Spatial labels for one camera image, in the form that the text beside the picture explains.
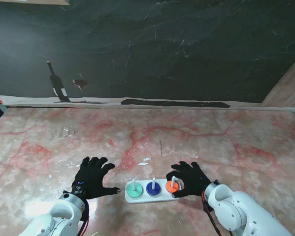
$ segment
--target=white base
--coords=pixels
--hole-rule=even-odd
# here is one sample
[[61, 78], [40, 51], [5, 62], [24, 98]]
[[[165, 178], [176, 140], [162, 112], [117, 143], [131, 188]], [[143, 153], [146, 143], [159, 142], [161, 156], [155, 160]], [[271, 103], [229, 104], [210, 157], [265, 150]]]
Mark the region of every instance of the white base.
[[[158, 183], [162, 188], [159, 195], [156, 195], [156, 196], [151, 196], [147, 193], [146, 186], [149, 182], [152, 182], [152, 180], [137, 180], [136, 181], [136, 183], [139, 183], [143, 187], [143, 194], [138, 198], [131, 198], [128, 195], [127, 188], [130, 184], [132, 184], [132, 181], [127, 182], [126, 187], [125, 187], [125, 196], [126, 196], [127, 202], [131, 203], [131, 204], [132, 203], [152, 203], [152, 202], [174, 201], [174, 200], [179, 199], [179, 198], [173, 198], [171, 196], [171, 193], [169, 193], [166, 190], [167, 179], [162, 178], [162, 179], [156, 180], [156, 183]], [[181, 184], [180, 184], [179, 180], [176, 179], [176, 182], [179, 184], [179, 190], [181, 190]]]

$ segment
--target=black backdrop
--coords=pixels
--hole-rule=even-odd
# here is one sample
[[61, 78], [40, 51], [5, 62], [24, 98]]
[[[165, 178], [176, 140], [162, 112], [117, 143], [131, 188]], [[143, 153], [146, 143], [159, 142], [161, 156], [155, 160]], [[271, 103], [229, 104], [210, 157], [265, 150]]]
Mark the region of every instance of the black backdrop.
[[262, 102], [295, 61], [295, 0], [0, 2], [0, 95]]

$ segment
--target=wooden board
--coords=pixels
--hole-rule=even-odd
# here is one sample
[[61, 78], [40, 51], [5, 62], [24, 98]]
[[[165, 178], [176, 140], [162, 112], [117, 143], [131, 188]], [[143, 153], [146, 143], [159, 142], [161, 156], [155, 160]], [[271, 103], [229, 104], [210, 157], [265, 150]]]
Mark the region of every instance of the wooden board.
[[52, 4], [52, 5], [69, 5], [68, 0], [0, 0], [6, 2], [32, 3], [32, 4]]
[[295, 62], [261, 104], [262, 107], [295, 106]]

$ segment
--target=wrist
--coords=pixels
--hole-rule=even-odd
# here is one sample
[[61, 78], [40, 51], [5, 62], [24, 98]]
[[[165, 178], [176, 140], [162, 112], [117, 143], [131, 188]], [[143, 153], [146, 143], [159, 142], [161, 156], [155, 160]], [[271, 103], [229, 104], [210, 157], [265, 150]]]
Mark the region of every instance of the wrist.
[[71, 194], [74, 194], [80, 199], [85, 200], [87, 195], [87, 190], [85, 189], [84, 182], [73, 183]]

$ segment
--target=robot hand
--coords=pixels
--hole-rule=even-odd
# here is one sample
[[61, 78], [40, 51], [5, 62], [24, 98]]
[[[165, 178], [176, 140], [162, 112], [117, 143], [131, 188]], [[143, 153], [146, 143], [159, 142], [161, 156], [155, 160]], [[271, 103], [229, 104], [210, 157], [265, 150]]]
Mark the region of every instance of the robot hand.
[[181, 179], [184, 189], [173, 193], [175, 197], [188, 195], [202, 196], [203, 210], [210, 218], [216, 233], [221, 236], [211, 211], [215, 211], [220, 224], [235, 236], [292, 236], [284, 226], [269, 212], [259, 206], [247, 193], [233, 192], [217, 180], [211, 182], [196, 162], [180, 161], [180, 165], [172, 165], [175, 169], [166, 175]]
[[[20, 236], [80, 236], [88, 225], [89, 207], [87, 199], [120, 193], [119, 188], [104, 188], [103, 177], [115, 165], [105, 157], [86, 157], [72, 184], [72, 192], [64, 191], [47, 214], [36, 217]], [[78, 230], [78, 223], [83, 225]]]
[[89, 157], [84, 158], [72, 184], [72, 193], [85, 199], [120, 193], [119, 188], [104, 188], [102, 185], [103, 177], [109, 170], [115, 168], [112, 163], [103, 166], [107, 161], [105, 157], [100, 159], [93, 157], [91, 160]]
[[196, 162], [188, 165], [184, 161], [179, 162], [180, 165], [172, 165], [175, 169], [166, 175], [167, 180], [171, 180], [173, 176], [181, 179], [184, 189], [174, 192], [172, 195], [176, 198], [186, 197], [188, 195], [201, 196], [203, 190], [211, 183], [208, 177], [203, 173], [200, 166]]

